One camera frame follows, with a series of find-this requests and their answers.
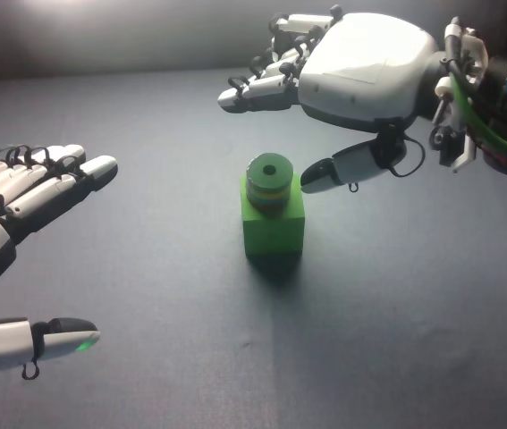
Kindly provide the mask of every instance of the green cable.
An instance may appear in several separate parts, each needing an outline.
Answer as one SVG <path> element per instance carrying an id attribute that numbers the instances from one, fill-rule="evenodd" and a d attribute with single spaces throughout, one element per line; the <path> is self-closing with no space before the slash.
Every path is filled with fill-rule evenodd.
<path id="1" fill-rule="evenodd" d="M 478 136 L 483 137 L 486 143 L 496 149 L 498 152 L 507 155 L 507 140 L 497 135 L 490 129 L 484 122 L 477 116 L 476 112 L 471 107 L 468 98 L 461 92 L 460 86 L 456 78 L 450 75 L 452 80 L 453 99 L 458 103 L 461 114 L 466 119 L 468 125 L 476 132 Z"/>

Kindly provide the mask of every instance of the gray tablecloth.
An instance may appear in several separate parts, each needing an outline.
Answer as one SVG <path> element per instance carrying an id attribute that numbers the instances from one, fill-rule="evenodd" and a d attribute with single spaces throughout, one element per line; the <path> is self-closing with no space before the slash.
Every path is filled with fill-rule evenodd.
<path id="1" fill-rule="evenodd" d="M 120 165 L 0 278 L 0 317 L 102 332 L 35 382 L 0 373 L 0 428 L 507 428 L 507 176 L 430 153 L 407 179 L 306 196 L 303 257 L 272 277 L 243 255 L 249 160 L 302 172 L 370 136 L 299 108 L 225 114 L 230 72 L 0 82 L 0 147 Z"/>

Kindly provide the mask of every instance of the green disc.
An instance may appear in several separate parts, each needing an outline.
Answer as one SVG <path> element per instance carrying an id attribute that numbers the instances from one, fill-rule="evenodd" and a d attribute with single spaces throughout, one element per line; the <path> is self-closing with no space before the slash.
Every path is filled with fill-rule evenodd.
<path id="1" fill-rule="evenodd" d="M 282 155 L 262 154 L 247 167 L 247 181 L 253 189 L 276 192 L 291 185 L 292 164 Z"/>

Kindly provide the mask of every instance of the round hole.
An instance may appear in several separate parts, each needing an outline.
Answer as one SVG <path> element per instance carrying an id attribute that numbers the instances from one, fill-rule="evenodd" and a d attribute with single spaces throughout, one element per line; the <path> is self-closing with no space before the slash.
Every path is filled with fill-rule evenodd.
<path id="1" fill-rule="evenodd" d="M 266 165 L 265 167 L 263 167 L 263 172 L 267 176 L 272 176 L 273 174 L 275 174 L 277 172 L 277 169 L 275 168 L 274 165 Z"/>

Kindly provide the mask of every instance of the green block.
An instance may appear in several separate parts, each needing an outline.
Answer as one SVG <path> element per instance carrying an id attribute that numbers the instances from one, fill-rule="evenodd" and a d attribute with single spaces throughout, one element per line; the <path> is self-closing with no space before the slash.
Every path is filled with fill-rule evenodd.
<path id="1" fill-rule="evenodd" d="M 278 217 L 257 210 L 247 199 L 246 178 L 241 177 L 241 217 L 247 256 L 301 253 L 305 235 L 305 207 L 300 191 L 300 177 L 293 175 L 291 196 Z"/>

